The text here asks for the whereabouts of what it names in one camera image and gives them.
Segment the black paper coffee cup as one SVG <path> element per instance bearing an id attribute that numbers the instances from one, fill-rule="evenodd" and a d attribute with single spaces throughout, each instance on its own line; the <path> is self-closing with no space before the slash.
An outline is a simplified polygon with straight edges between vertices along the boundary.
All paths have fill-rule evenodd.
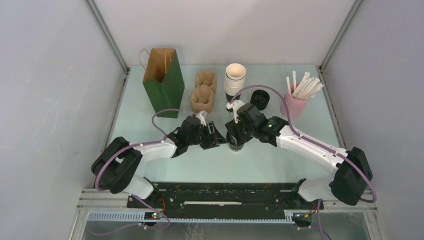
<path id="1" fill-rule="evenodd" d="M 234 135 L 230 134 L 229 132 L 226 133 L 226 140 L 227 140 L 229 148 L 233 152 L 241 151 L 245 144 L 242 140 L 237 139 Z"/>

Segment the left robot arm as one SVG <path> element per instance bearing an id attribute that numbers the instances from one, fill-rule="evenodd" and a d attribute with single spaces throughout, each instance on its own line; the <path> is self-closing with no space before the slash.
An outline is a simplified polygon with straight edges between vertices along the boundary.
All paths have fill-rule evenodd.
<path id="1" fill-rule="evenodd" d="M 135 195 L 145 208 L 153 208 L 158 202 L 158 194 L 144 176 L 144 162 L 176 158 L 186 153 L 190 146 L 207 150 L 226 143 L 213 121 L 204 122 L 191 115 L 164 140 L 130 143 L 122 136 L 115 138 L 94 161 L 91 172 L 99 189 L 112 194 Z"/>

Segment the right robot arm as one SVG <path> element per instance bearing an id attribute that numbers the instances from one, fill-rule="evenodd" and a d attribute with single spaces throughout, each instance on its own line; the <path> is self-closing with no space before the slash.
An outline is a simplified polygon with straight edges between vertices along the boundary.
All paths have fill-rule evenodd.
<path id="1" fill-rule="evenodd" d="M 274 147 L 287 149 L 318 163 L 328 176 L 298 181 L 291 194 L 291 204 L 304 209 L 318 199 L 332 199 L 355 206 L 363 201 L 362 195 L 372 180 L 373 173 L 365 152 L 353 147 L 347 150 L 319 141 L 295 129 L 278 116 L 266 118 L 256 106 L 235 100 L 226 104 L 233 120 L 226 123 L 229 145 L 241 148 L 251 139 Z"/>

